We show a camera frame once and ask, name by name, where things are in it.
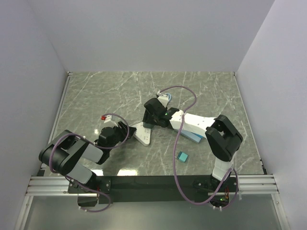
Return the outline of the white triangular power strip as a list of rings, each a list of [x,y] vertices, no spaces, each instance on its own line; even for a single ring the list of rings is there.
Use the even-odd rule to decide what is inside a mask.
[[[139,122],[131,127],[136,128],[133,136],[144,146],[149,146],[151,139],[151,130],[143,126],[143,122]]]

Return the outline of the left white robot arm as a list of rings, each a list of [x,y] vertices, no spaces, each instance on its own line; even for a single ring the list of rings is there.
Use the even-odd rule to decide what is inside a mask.
[[[52,166],[55,172],[78,181],[79,187],[89,193],[95,189],[96,174],[79,163],[79,159],[83,157],[98,165],[103,164],[109,158],[111,149],[130,139],[136,130],[121,121],[114,127],[105,127],[95,141],[97,147],[88,140],[68,136],[71,132],[64,130],[41,150],[38,158],[42,163]]]

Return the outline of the dark green plug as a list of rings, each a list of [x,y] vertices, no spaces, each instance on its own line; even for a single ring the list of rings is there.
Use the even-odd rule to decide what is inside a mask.
[[[149,123],[143,122],[143,127],[144,128],[152,129],[152,128],[154,128],[154,126],[155,125],[153,125],[153,124],[149,124]]]

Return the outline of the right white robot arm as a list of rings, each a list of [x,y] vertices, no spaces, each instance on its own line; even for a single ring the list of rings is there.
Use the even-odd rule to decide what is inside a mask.
[[[215,156],[211,178],[211,187],[222,191],[227,186],[228,170],[232,167],[233,156],[239,150],[243,137],[225,115],[218,117],[203,117],[184,113],[177,108],[165,107],[157,98],[152,98],[144,104],[143,122],[187,131],[205,137]]]

